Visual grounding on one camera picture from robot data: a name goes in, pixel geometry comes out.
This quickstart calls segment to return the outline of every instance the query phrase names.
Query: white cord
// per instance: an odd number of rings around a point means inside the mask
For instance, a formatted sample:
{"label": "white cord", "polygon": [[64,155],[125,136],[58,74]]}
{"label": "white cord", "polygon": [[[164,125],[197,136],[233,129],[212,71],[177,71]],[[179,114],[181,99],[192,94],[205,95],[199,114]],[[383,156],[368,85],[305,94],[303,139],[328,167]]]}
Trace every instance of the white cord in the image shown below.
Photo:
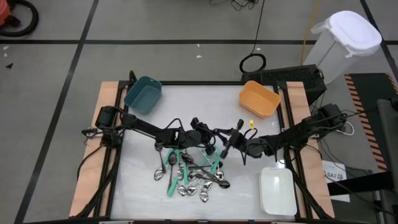
{"label": "white cord", "polygon": [[346,121],[346,123],[349,124],[349,125],[351,126],[351,129],[353,130],[352,133],[345,133],[345,132],[342,132],[342,131],[340,131],[340,130],[336,130],[336,131],[337,131],[338,133],[341,133],[341,134],[344,134],[344,135],[347,135],[347,136],[353,136],[354,133],[355,133],[354,126],[353,126],[350,122],[348,122],[348,121]]}

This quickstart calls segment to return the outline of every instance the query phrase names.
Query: black metal frame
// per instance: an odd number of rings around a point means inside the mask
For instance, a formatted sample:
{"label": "black metal frame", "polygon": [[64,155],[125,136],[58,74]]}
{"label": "black metal frame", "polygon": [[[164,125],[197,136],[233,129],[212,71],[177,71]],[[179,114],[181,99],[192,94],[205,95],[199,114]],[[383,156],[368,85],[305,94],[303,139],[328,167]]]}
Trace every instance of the black metal frame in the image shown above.
{"label": "black metal frame", "polygon": [[[119,81],[119,85],[118,85],[118,92],[116,95],[116,101],[115,101],[115,106],[119,106],[120,102],[121,102],[121,95],[123,92],[123,89],[125,88],[125,86],[127,86],[127,90],[129,90],[133,84],[135,83],[135,80],[126,80],[126,81]],[[217,85],[233,85],[233,86],[243,86],[246,82],[241,82],[241,81],[161,81],[162,85],[209,85],[209,86],[217,86]],[[293,115],[292,115],[292,109],[291,109],[291,105],[290,105],[290,100],[289,100],[289,93],[287,92],[286,88],[282,88],[281,86],[278,86],[277,82],[263,82],[262,85],[269,85],[272,86],[274,89],[274,92],[279,94],[279,88],[282,89],[283,94],[284,94],[284,99],[285,99],[285,105],[286,105],[286,110],[287,110],[287,118],[289,120],[289,126],[293,126],[294,125],[294,120],[293,120]],[[282,108],[281,105],[279,105],[277,107],[277,114],[278,114],[278,120],[279,120],[279,127],[280,127],[280,131],[282,131],[285,128],[284,125],[284,119],[283,119],[283,114],[282,114]],[[119,167],[119,163],[120,163],[120,155],[121,155],[121,149],[122,149],[122,145],[116,149],[116,154],[118,156],[115,156],[115,160],[114,162],[116,163],[116,175],[115,177],[112,179],[111,181],[111,187],[109,189],[109,195],[108,195],[108,202],[106,205],[106,213],[105,216],[106,217],[110,217],[111,214],[111,210],[112,210],[112,205],[113,205],[113,198],[114,198],[114,190],[115,190],[115,186],[116,186],[116,179],[118,176],[118,167]],[[103,182],[103,179],[106,177],[106,174],[108,173],[108,166],[109,166],[109,160],[110,160],[110,155],[111,155],[111,150],[112,149],[106,149],[106,154],[105,154],[105,158],[104,158],[104,162],[103,162],[103,167],[102,167],[102,172],[101,172],[101,180],[99,183]],[[301,162],[301,157],[300,154],[296,154],[295,155],[297,157],[297,161],[300,161],[297,163],[297,169],[300,175],[301,180],[303,181],[303,183],[305,183],[305,177],[303,174],[303,167],[302,167],[302,162]],[[298,203],[298,199],[297,199],[297,194],[295,194],[295,199],[296,199],[296,205],[298,208],[298,212],[296,214],[296,218],[300,218],[300,211],[299,211],[299,203]],[[305,203],[305,210],[306,210],[306,214],[307,217],[312,218],[312,209],[309,205],[309,203],[306,201],[305,198],[304,199],[304,203]],[[100,200],[96,207],[95,207],[95,212],[94,212],[94,217],[98,217],[99,216],[99,211],[100,211],[100,206],[101,206],[101,202],[102,200]]]}

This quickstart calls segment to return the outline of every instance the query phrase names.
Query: white table surface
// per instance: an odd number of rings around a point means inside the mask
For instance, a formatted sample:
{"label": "white table surface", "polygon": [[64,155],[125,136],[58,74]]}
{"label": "white table surface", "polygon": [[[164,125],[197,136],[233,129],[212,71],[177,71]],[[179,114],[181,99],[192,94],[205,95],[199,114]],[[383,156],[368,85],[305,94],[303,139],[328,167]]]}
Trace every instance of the white table surface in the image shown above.
{"label": "white table surface", "polygon": [[[147,116],[140,119],[160,128],[174,118],[180,118],[185,129],[191,129],[192,118],[197,117],[210,129],[235,128],[238,119],[244,120],[242,131],[249,129],[249,120],[259,130],[257,136],[278,134],[277,112],[261,119],[239,105],[242,86],[163,86],[162,97]],[[216,146],[222,150],[217,138]],[[163,149],[165,156],[169,149]],[[188,149],[198,164],[203,156],[198,148]],[[282,151],[278,151],[282,160]],[[264,167],[284,167],[275,158],[263,155],[261,159],[248,157],[243,166],[241,154],[231,148],[223,161],[222,171],[231,183],[228,189],[217,184],[208,192],[209,201],[199,199],[200,190],[192,196],[180,196],[177,191],[167,196],[169,172],[159,181],[154,172],[160,168],[159,154],[154,140],[134,131],[126,131],[118,178],[111,212],[112,219],[179,219],[179,220],[293,220],[292,216],[270,215],[260,208],[259,174]]]}

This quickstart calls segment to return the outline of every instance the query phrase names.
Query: table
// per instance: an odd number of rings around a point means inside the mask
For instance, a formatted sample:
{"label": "table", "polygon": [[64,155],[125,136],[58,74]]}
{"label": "table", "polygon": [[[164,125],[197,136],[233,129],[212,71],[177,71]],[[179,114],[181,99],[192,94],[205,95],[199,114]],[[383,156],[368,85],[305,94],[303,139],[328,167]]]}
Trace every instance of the table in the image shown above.
{"label": "table", "polygon": [[[118,92],[118,86],[119,86],[118,82],[102,83],[93,117],[93,125],[99,113],[99,110],[102,106],[115,104],[115,99]],[[303,118],[310,115],[303,84],[298,82],[288,82],[287,92],[289,93],[289,99],[290,99],[290,105],[292,109],[292,116],[294,119],[294,123],[297,124]],[[287,121],[286,104],[283,100],[284,97],[281,97],[281,99],[282,99],[281,107],[282,107],[284,123],[285,126],[288,127],[289,122]],[[100,138],[90,139],[86,147],[85,156],[87,156],[90,152],[94,151],[98,147],[99,142]],[[315,148],[318,147],[316,140],[312,139],[309,140],[308,145],[313,146]],[[100,151],[94,154],[90,159],[88,159],[81,168],[80,178],[76,186],[75,196],[70,210],[71,216],[76,215],[78,212],[80,212],[80,210],[91,199],[92,195],[98,188],[105,156],[106,156],[106,150],[100,149]],[[110,157],[111,159],[114,157],[114,151],[111,152]],[[305,147],[304,149],[301,150],[301,157],[302,157],[303,172],[305,174],[308,190],[314,196],[315,200],[323,207],[323,209],[329,215],[334,217],[333,208],[331,206],[331,200],[326,184],[326,178],[323,172],[322,160],[320,159],[320,154],[311,148]],[[297,189],[298,208],[300,210],[300,216],[303,218],[306,217],[305,206],[299,189],[298,188],[296,189]],[[109,187],[105,191],[101,201],[101,207],[97,211],[97,214],[100,216],[110,214],[110,211],[106,210],[108,197],[109,197]]]}

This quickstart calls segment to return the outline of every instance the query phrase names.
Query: red vacuum cleaner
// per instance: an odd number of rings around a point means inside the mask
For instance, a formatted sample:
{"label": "red vacuum cleaner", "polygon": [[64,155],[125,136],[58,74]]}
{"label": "red vacuum cleaner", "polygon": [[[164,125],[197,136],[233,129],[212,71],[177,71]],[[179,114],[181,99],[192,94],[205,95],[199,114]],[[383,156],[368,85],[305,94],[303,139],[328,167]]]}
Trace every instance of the red vacuum cleaner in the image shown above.
{"label": "red vacuum cleaner", "polygon": [[[30,24],[23,30],[19,31],[5,31],[7,26],[19,27],[21,21],[11,15],[11,11],[16,4],[21,4],[28,7],[32,11],[32,20]],[[0,35],[5,37],[22,37],[23,35],[30,34],[37,27],[39,22],[39,13],[35,6],[25,0],[0,0]]]}

